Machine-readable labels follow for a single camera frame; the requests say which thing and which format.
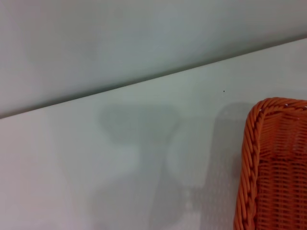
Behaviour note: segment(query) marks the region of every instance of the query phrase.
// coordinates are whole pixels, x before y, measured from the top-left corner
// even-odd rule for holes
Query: wicker basket
[[[307,229],[307,101],[268,98],[249,112],[234,229]]]

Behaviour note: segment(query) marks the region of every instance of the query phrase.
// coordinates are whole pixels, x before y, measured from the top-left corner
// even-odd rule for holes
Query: woven wicker texture
[[[306,106],[268,98],[249,112],[235,230],[307,229]]]

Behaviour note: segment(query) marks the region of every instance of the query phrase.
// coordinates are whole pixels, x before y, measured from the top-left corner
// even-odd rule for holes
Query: orange wicker basket
[[[307,229],[307,101],[268,98],[249,112],[234,229]]]

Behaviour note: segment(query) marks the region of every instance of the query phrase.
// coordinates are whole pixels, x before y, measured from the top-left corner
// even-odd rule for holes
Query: braided rim edge
[[[242,144],[242,168],[236,199],[234,230],[254,230],[260,134],[264,117],[273,112],[299,112],[307,115],[307,101],[288,98],[267,98],[258,102],[248,114]]]

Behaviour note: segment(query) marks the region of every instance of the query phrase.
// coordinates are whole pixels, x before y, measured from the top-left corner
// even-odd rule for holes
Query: white wall
[[[307,32],[304,0],[0,0],[0,116]]]

